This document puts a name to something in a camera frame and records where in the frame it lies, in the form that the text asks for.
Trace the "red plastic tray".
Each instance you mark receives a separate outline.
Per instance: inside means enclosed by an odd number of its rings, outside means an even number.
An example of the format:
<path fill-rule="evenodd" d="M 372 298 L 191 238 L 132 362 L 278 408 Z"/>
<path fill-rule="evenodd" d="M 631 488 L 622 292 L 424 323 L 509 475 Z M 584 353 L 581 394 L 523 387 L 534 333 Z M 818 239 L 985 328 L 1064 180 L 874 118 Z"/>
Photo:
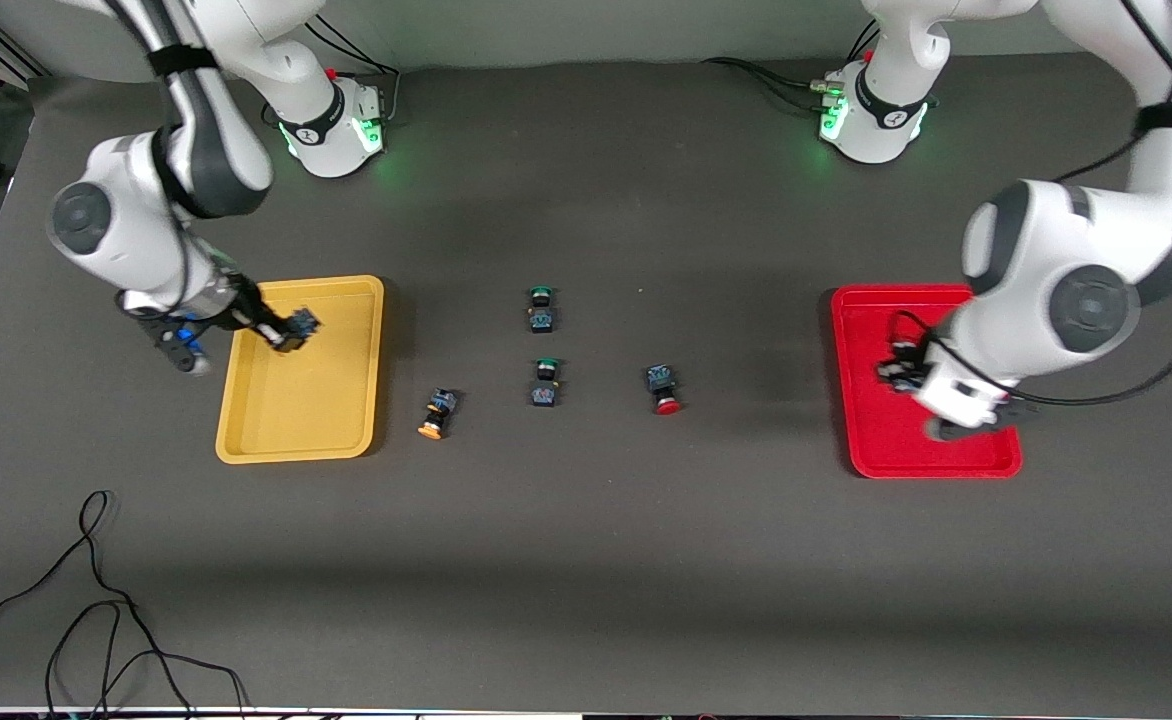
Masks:
<path fill-rule="evenodd" d="M 929 410 L 877 373 L 893 344 L 918 344 L 924 324 L 969 299 L 965 284 L 849 284 L 830 297 L 849 460 L 861 477 L 1003 480 L 1021 470 L 1016 430 L 935 441 L 925 433 Z"/>

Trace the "yellow plastic tray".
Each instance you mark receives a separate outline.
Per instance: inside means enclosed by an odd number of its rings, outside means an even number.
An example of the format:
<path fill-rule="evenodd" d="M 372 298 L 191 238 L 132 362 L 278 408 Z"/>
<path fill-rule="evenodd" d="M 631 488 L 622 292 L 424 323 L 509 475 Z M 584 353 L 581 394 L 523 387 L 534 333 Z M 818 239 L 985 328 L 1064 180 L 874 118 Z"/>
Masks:
<path fill-rule="evenodd" d="M 318 330 L 289 354 L 248 331 L 231 340 L 214 450 L 230 466 L 352 459 L 374 439 L 384 283 L 375 276 L 263 281 L 275 313 Z"/>

